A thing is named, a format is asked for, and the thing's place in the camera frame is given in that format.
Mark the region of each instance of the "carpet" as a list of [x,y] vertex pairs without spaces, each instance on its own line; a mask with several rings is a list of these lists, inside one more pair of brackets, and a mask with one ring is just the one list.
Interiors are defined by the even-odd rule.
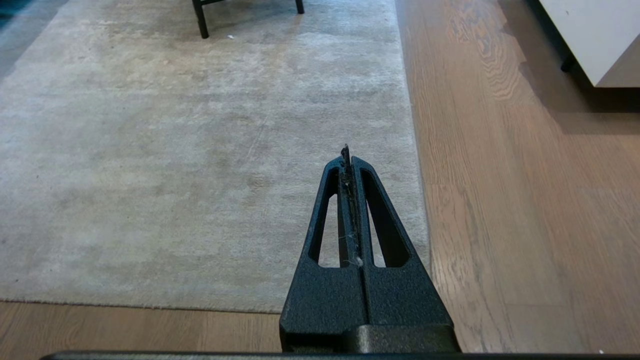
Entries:
[[63,3],[2,64],[0,299],[278,312],[345,143],[428,265],[394,0],[305,6]]

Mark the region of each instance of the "chair leg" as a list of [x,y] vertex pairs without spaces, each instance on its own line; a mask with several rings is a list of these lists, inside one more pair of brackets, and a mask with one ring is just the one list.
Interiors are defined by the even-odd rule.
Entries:
[[305,13],[305,6],[302,5],[302,0],[296,0],[296,6],[298,7],[298,13]]
[[198,17],[198,26],[200,27],[202,38],[208,38],[209,31],[207,31],[207,21],[204,19],[204,11],[202,11],[202,3],[200,0],[193,0],[193,9],[196,11],[196,16]]

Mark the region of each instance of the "hardwood floor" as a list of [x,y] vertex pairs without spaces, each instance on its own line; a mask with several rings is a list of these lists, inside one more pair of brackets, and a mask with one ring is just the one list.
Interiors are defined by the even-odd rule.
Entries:
[[[594,89],[535,3],[397,0],[433,248],[467,352],[640,352],[640,92]],[[0,359],[279,351],[278,316],[0,303]]]

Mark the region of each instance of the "white furniture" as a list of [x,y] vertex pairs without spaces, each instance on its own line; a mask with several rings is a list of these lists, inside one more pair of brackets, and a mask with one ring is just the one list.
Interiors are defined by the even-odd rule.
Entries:
[[596,87],[640,87],[640,0],[540,0]]

